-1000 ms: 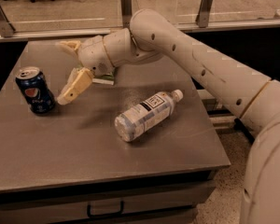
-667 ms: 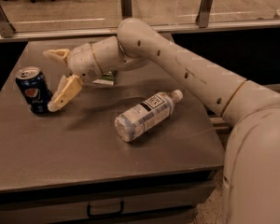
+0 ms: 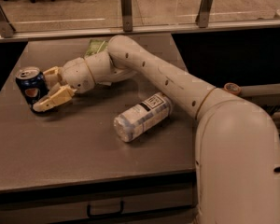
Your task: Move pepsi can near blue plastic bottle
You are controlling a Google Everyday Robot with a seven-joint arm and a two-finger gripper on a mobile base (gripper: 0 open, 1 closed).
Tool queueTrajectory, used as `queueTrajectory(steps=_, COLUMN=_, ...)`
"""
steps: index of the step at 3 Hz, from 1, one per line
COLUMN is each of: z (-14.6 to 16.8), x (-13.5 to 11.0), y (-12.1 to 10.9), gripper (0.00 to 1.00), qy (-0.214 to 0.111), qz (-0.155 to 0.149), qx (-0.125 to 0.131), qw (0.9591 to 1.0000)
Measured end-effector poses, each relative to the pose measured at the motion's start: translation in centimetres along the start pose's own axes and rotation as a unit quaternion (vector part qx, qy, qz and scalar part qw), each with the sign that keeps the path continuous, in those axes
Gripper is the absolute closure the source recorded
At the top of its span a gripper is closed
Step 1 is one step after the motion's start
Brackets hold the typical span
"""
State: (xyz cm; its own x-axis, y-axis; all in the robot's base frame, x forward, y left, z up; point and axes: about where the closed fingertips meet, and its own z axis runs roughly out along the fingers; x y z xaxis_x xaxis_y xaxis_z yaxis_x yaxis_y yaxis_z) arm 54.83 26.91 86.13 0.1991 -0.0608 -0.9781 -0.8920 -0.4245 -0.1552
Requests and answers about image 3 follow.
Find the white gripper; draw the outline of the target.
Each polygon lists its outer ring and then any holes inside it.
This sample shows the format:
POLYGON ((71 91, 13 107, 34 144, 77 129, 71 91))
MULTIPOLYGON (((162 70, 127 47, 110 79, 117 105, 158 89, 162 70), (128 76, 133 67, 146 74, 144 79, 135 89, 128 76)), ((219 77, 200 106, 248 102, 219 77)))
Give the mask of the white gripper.
POLYGON ((33 89, 32 94, 35 102, 32 104, 32 109, 37 113, 46 112, 54 107, 63 105, 73 98, 75 92, 85 93, 95 86, 91 70, 83 58, 76 58, 67 62, 61 68, 61 75, 58 66, 44 71, 43 75, 49 91, 44 93, 40 89, 33 89), (59 83, 61 77, 63 82, 68 85, 59 83))

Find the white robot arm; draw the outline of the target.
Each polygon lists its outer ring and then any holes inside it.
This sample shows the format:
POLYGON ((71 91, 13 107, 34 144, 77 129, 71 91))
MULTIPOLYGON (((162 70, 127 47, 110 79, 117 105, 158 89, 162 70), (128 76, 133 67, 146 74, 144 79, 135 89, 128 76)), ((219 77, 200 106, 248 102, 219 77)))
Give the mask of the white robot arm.
POLYGON ((138 72, 197 120, 195 166, 199 224, 280 224, 280 138, 258 105, 154 56, 125 35, 105 51, 45 71, 47 111, 101 82, 138 72))

